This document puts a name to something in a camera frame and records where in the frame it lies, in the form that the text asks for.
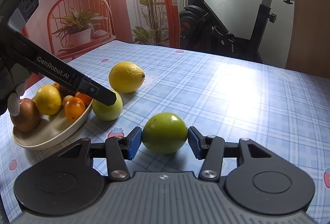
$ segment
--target ribbed gray surface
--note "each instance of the ribbed gray surface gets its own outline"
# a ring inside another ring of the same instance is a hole
[[[136,172],[108,186],[93,206],[66,217],[22,214],[15,224],[310,224],[303,213],[280,218],[250,214],[235,207],[214,183],[197,180],[192,172]]]

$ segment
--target orange windsor chair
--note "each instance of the orange windsor chair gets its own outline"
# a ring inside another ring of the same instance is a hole
[[[76,47],[73,47],[70,44],[68,36],[61,40],[58,34],[52,34],[63,26],[59,19],[60,17],[71,16],[70,8],[76,11],[92,9],[95,13],[99,13],[101,16],[106,17],[106,19],[99,20],[98,25],[94,25],[94,32],[97,30],[103,30],[107,32],[107,34],[103,37],[94,38],[90,42]],[[70,58],[75,59],[76,57],[113,41],[116,38],[114,34],[111,9],[106,0],[59,0],[54,4],[48,14],[47,29],[52,54],[62,60]]]

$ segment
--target stationary bicycle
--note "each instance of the stationary bicycle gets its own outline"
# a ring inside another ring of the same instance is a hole
[[[258,48],[268,20],[275,23],[277,17],[270,13],[271,3],[272,0],[262,0],[248,40],[229,32],[205,0],[188,0],[179,13],[180,48],[262,63]]]

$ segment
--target blue plaid tablecloth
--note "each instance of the blue plaid tablecloth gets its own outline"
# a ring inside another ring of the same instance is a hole
[[[324,173],[330,167],[330,80],[272,66],[173,48],[113,41],[69,63],[100,84],[110,87],[108,74],[116,63],[132,61],[146,73],[134,94],[122,94],[124,109],[113,122],[102,122],[91,112],[78,131],[61,144],[42,151],[27,151],[15,144],[8,112],[0,118],[0,193],[13,220],[20,209],[13,193],[18,174],[36,162],[83,137],[104,142],[109,133],[127,135],[153,115],[169,111],[195,126],[203,135],[214,134],[229,142],[248,137],[306,171],[314,180],[315,196],[308,215],[318,223],[330,221],[330,189]],[[24,97],[52,81],[44,78]],[[133,171],[194,171],[196,160],[188,143],[177,153],[159,155],[143,144]],[[236,167],[225,159],[222,176]],[[94,168],[107,174],[105,159]]]

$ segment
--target fruit plate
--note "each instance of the fruit plate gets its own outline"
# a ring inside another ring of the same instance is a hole
[[[71,136],[84,123],[92,109],[92,102],[84,113],[75,121],[69,122],[64,108],[52,116],[42,115],[39,126],[31,132],[21,132],[13,128],[13,138],[17,145],[29,150],[43,150],[53,147]]]

